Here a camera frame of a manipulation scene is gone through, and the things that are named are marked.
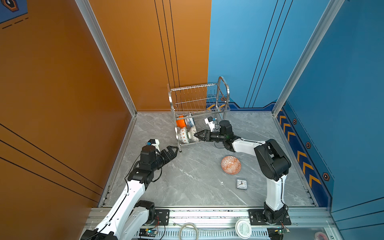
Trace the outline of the white black lattice bowl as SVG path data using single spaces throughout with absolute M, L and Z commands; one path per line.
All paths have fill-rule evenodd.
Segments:
M 199 141 L 200 141 L 199 138 L 197 138 L 197 137 L 195 136 L 196 133 L 197 133 L 197 128 L 196 128 L 196 126 L 191 127 L 190 130 L 189 130 L 189 132 L 188 132 L 189 139 L 190 139 L 190 141 L 193 142 L 193 143 L 196 143 L 196 142 L 199 142 Z

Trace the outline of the blue white floral bowl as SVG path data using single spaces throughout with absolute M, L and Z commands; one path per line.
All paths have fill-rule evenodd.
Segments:
M 187 119 L 186 119 L 186 123 L 187 123 L 187 125 L 188 125 L 190 128 L 192 128 L 193 126 L 195 126 L 195 122 L 194 122 L 193 118 L 187 118 Z

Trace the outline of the green patterned bowl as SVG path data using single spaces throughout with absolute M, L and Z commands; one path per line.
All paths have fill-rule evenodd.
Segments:
M 188 133 L 188 129 L 186 127 L 183 127 L 179 130 L 178 136 L 179 136 L 179 140 L 180 140 L 181 144 L 189 144 L 190 143 L 189 133 Z

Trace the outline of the orange bowl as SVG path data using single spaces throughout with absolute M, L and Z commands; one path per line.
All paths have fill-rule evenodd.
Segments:
M 184 117 L 185 116 L 178 116 L 176 119 L 177 127 L 179 127 L 180 129 L 187 127 L 186 120 L 184 119 Z

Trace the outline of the silver wire dish rack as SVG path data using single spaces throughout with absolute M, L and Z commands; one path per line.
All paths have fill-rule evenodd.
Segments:
M 204 121 L 208 117 L 216 118 L 217 122 L 225 120 L 230 110 L 230 88 L 224 77 L 219 77 L 213 83 L 178 88 L 171 88 L 167 84 L 167 90 L 179 147 L 188 144 L 181 144 L 179 140 L 180 128 L 176 124 L 178 116 L 185 116 L 185 120 L 193 118 L 197 127 L 199 121 Z

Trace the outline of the red patterned bowl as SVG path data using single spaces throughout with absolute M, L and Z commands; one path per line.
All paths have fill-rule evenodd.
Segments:
M 241 171 L 242 165 L 238 158 L 227 156 L 222 159 L 221 167 L 229 175 L 236 175 Z

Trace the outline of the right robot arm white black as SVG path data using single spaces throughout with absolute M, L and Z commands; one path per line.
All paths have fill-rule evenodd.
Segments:
M 226 150 L 256 157 L 267 179 L 267 197 L 261 219 L 268 225 L 291 225 L 289 207 L 285 203 L 285 182 L 292 163 L 274 139 L 264 142 L 236 136 L 229 121 L 219 122 L 219 131 L 201 130 L 194 137 L 204 142 L 221 142 Z

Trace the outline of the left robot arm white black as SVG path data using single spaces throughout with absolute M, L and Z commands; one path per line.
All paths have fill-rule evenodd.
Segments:
M 118 200 L 96 228 L 86 230 L 81 239 L 131 240 L 141 226 L 152 223 L 155 205 L 140 198 L 149 184 L 156 181 L 155 171 L 161 171 L 162 167 L 177 157 L 178 152 L 178 147 L 167 146 L 160 151 L 158 144 L 148 142 L 125 177 L 126 185 Z

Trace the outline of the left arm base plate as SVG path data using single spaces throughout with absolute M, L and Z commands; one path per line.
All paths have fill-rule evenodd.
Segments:
M 158 224 L 169 224 L 170 210 L 169 209 L 154 209 L 149 211 L 149 218 L 145 226 L 155 226 Z

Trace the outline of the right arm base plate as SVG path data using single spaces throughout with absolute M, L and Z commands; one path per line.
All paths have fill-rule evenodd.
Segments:
M 280 211 L 250 209 L 248 210 L 248 214 L 252 226 L 277 226 L 281 224 L 290 226 L 292 224 L 288 211 L 285 209 L 281 209 Z

